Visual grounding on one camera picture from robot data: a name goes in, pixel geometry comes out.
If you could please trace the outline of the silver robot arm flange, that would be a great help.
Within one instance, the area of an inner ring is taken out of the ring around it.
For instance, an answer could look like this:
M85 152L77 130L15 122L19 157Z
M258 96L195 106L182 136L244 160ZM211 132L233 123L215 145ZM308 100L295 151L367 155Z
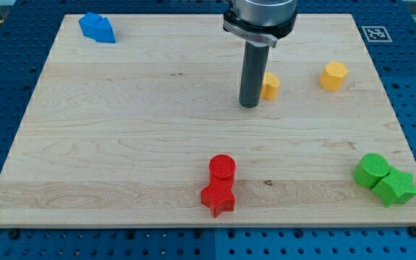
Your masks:
M222 27L255 47L275 48L292 32L297 6L297 0L232 0Z

